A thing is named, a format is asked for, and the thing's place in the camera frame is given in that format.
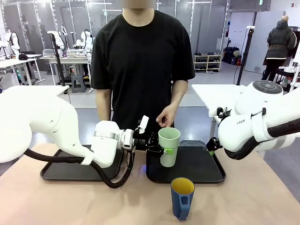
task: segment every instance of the cup rim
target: cup rim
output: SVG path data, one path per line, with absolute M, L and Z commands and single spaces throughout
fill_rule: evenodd
M 159 132 L 160 132 L 161 130 L 164 130 L 164 129 L 170 129 L 170 127 L 164 127 L 164 128 L 162 128 L 162 129 L 160 129 Z M 180 133 L 180 131 L 179 131 L 178 129 L 176 129 L 176 128 L 171 127 L 171 129 L 175 129 L 175 130 L 177 130 L 177 131 L 179 132 L 178 137 L 175 137 L 175 138 L 165 138 L 165 137 L 161 136 L 159 132 L 158 132 L 158 136 L 160 136 L 161 138 L 164 138 L 164 139 L 166 139 L 166 140 L 176 140 L 177 138 L 180 137 L 181 133 Z
M 194 186 L 194 189 L 193 189 L 193 191 L 192 191 L 191 193 L 195 192 L 195 184 L 193 183 L 193 181 L 191 181 L 191 179 L 186 178 L 186 177 L 176 177 L 176 178 L 174 178 L 174 179 L 171 181 L 171 189 L 172 189 L 174 192 L 176 192 L 177 194 L 179 194 L 177 191 L 175 191 L 175 190 L 172 188 L 173 181 L 176 180 L 176 179 L 178 179 L 178 178 L 184 178 L 184 179 L 187 179 L 188 181 L 190 181 L 190 182 L 193 184 L 193 186 Z

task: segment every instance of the tray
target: tray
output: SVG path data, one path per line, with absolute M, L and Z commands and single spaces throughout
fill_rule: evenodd
M 62 150 L 58 150 L 54 156 L 72 156 Z M 115 178 L 119 171 L 123 159 L 123 151 L 116 151 L 113 164 L 103 169 L 109 179 Z M 42 169 L 40 176 L 45 180 L 67 180 L 67 181 L 102 181 L 96 170 L 90 165 L 80 165 L 78 163 L 47 163 Z
M 180 146 L 176 163 L 167 168 L 160 158 L 147 152 L 147 177 L 155 183 L 171 183 L 176 177 L 186 177 L 196 184 L 216 184 L 226 179 L 226 173 L 217 156 L 213 156 L 203 146 Z

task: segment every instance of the blue mug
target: blue mug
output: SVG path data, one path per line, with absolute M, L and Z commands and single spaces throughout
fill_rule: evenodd
M 173 214 L 178 220 L 186 220 L 188 217 L 193 195 L 194 183 L 188 178 L 175 178 L 171 182 Z

